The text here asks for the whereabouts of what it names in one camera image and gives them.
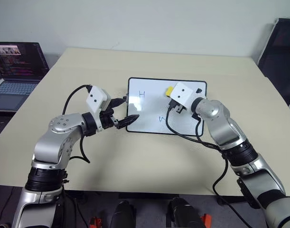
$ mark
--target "floor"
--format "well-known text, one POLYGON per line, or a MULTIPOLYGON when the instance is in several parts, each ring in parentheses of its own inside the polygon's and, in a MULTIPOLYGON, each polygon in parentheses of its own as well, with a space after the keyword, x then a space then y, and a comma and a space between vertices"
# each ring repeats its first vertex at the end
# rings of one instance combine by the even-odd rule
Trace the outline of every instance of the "floor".
MULTIPOLYGON (((4 206, 12 190, 10 186, 0 186, 0 211, 4 206)), ((1 223, 12 223, 16 205, 18 203, 21 188, 15 187, 13 194, 3 212, 1 223)), ((103 228, 110 224, 115 207, 123 199, 122 194, 117 192, 84 192, 86 199, 80 202, 81 211, 89 220, 90 217, 100 216, 103 218, 103 228)), ((214 196, 203 195, 180 195, 190 205, 198 209, 199 214, 212 215, 212 228, 246 227, 238 217, 227 207, 219 206, 214 196)), ((136 228, 164 228, 166 227, 166 212, 168 199, 126 199, 137 210, 136 228)), ((244 219, 254 228, 266 227, 263 214, 260 210, 252 209, 247 203, 234 204, 244 219)), ((77 215, 77 227, 84 227, 79 215, 77 215)))

